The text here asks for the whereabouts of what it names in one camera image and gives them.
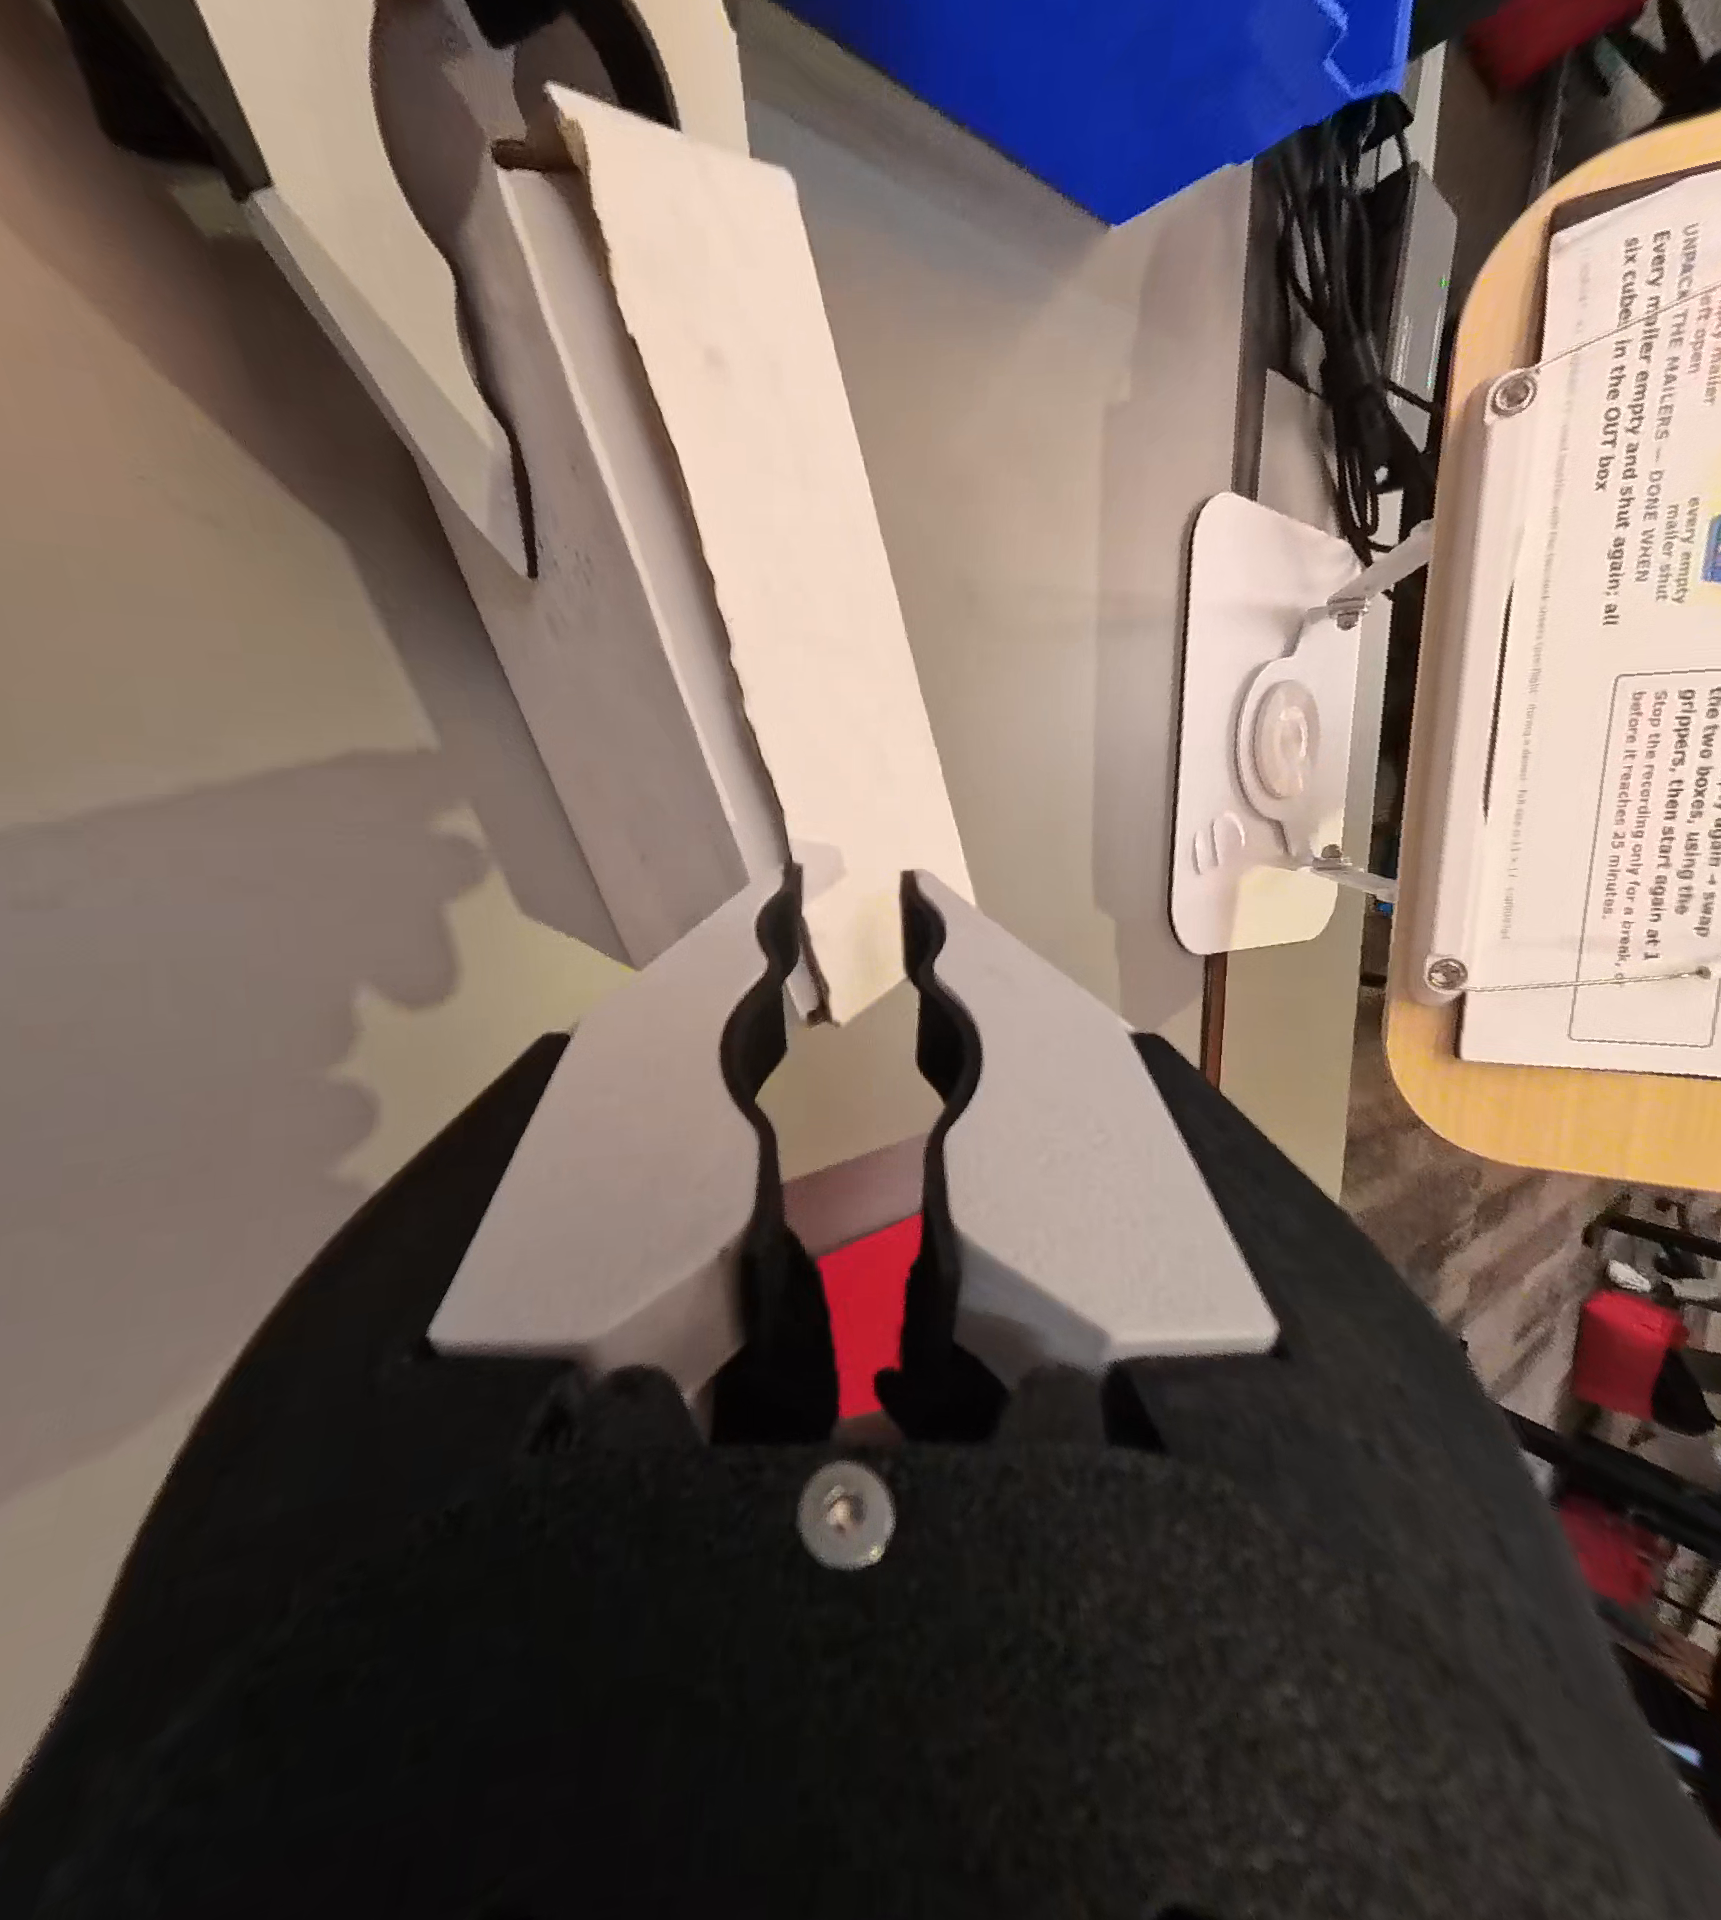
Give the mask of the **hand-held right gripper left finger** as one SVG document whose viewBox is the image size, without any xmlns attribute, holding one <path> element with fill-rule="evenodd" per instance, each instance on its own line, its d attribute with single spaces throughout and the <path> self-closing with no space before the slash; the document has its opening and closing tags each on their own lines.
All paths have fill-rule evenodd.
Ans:
<svg viewBox="0 0 1721 1920">
<path fill-rule="evenodd" d="M 830 1437 L 825 1285 L 760 1107 L 803 946 L 789 863 L 584 1015 L 432 1315 L 436 1353 L 657 1368 L 729 1445 Z"/>
</svg>

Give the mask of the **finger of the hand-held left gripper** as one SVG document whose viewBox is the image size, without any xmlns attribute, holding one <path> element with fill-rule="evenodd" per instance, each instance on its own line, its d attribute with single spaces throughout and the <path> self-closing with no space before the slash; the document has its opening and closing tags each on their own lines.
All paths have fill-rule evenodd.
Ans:
<svg viewBox="0 0 1721 1920">
<path fill-rule="evenodd" d="M 733 156 L 751 155 L 736 37 L 723 2 L 584 2 L 613 100 Z"/>
<path fill-rule="evenodd" d="M 533 576 L 513 442 L 461 342 L 455 277 L 382 132 L 378 4 L 193 9 L 268 176 L 247 193 L 247 227 L 437 494 Z"/>
</svg>

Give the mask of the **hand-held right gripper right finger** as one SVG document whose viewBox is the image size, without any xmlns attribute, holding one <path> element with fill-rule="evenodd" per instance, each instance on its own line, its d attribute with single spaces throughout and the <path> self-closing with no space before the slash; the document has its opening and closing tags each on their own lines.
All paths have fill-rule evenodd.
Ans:
<svg viewBox="0 0 1721 1920">
<path fill-rule="evenodd" d="M 900 879 L 920 1248 L 877 1380 L 904 1437 L 988 1437 L 1038 1373 L 1256 1358 L 1278 1321 L 1140 1037 L 938 876 Z"/>
</svg>

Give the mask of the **red plastic bin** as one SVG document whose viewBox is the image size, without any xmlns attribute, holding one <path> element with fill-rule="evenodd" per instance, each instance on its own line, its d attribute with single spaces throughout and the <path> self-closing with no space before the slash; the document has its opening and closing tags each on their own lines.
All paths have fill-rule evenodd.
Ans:
<svg viewBox="0 0 1721 1920">
<path fill-rule="evenodd" d="M 920 1236 L 920 1215 L 911 1213 L 816 1258 L 840 1426 L 880 1412 L 877 1377 L 899 1366 L 906 1285 L 920 1256 Z"/>
</svg>

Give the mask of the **white cardboard mailer box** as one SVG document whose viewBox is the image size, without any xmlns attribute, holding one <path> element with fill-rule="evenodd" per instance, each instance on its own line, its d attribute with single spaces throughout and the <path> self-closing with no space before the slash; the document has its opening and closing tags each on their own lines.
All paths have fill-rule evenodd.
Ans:
<svg viewBox="0 0 1721 1920">
<path fill-rule="evenodd" d="M 790 172 L 577 89 L 547 100 L 673 448 L 729 667 L 807 880 L 825 1020 L 902 978 L 906 870 L 971 899 Z"/>
</svg>

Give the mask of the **blue plastic bin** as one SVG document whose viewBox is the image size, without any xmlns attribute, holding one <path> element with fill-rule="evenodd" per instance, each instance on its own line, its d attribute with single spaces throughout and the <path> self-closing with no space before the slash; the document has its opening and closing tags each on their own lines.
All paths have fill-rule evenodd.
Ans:
<svg viewBox="0 0 1721 1920">
<path fill-rule="evenodd" d="M 1396 93 L 1411 2 L 792 2 L 857 57 L 1116 228 Z"/>
</svg>

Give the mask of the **grey desk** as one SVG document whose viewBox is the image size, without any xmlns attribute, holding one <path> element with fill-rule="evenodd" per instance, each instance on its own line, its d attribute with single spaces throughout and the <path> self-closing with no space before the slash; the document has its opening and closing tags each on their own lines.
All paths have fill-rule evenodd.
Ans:
<svg viewBox="0 0 1721 1920">
<path fill-rule="evenodd" d="M 1323 504 L 1256 182 L 1108 228 L 736 31 L 982 909 L 1336 1194 L 1359 904 L 1211 970 L 1163 907 L 1193 521 Z M 620 959 L 391 430 L 0 4 L 0 1801 L 241 1345 Z"/>
</svg>

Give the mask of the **wooden display board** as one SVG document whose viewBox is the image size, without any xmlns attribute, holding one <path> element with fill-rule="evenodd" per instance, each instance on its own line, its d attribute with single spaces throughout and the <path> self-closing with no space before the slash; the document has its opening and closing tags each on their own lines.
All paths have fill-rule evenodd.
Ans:
<svg viewBox="0 0 1721 1920">
<path fill-rule="evenodd" d="M 1382 1038 L 1403 1100 L 1454 1148 L 1534 1172 L 1721 1194 L 1719 1081 L 1467 1063 L 1457 1055 L 1457 1015 L 1429 983 L 1435 955 L 1427 946 L 1441 918 L 1449 842 L 1460 835 L 1453 787 L 1476 803 L 1484 779 L 1483 765 L 1467 777 L 1451 765 L 1457 737 L 1472 725 L 1463 627 L 1476 574 L 1486 389 L 1522 369 L 1538 344 L 1544 248 L 1567 204 L 1630 197 L 1641 181 L 1717 166 L 1721 110 L 1610 146 L 1527 204 L 1469 288 L 1449 363 Z"/>
</svg>

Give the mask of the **black metal rack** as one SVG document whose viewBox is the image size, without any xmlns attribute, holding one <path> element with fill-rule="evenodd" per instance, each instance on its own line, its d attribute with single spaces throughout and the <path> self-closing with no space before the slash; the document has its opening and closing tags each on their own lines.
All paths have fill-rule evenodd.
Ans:
<svg viewBox="0 0 1721 1920">
<path fill-rule="evenodd" d="M 1721 1238 L 1685 1199 L 1613 1199 L 1583 1233 L 1567 1411 L 1507 1420 L 1626 1639 L 1721 1655 Z"/>
</svg>

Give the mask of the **grey power strip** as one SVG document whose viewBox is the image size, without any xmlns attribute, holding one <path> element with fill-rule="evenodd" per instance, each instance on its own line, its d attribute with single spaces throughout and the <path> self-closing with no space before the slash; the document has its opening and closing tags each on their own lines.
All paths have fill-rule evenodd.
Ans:
<svg viewBox="0 0 1721 1920">
<path fill-rule="evenodd" d="M 1443 358 L 1457 216 L 1419 161 L 1372 187 L 1366 216 L 1379 367 L 1399 405 L 1427 409 Z"/>
</svg>

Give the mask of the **red bag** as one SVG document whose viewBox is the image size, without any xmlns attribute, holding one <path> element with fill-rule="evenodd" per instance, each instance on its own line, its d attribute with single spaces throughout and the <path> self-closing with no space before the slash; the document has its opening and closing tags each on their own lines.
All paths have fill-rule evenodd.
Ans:
<svg viewBox="0 0 1721 1920">
<path fill-rule="evenodd" d="M 1479 4 L 1457 38 L 1494 94 L 1516 94 L 1594 40 L 1634 24 L 1644 2 Z"/>
</svg>

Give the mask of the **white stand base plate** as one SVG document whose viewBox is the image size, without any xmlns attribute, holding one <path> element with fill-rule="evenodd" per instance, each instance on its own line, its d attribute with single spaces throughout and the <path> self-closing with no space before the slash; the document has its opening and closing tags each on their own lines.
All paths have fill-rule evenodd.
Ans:
<svg viewBox="0 0 1721 1920">
<path fill-rule="evenodd" d="M 1399 887 L 1345 853 L 1369 612 L 1430 556 L 1430 524 L 1361 564 L 1347 540 L 1246 499 L 1206 501 L 1189 546 L 1169 923 L 1212 959 L 1306 944 L 1340 892 Z"/>
</svg>

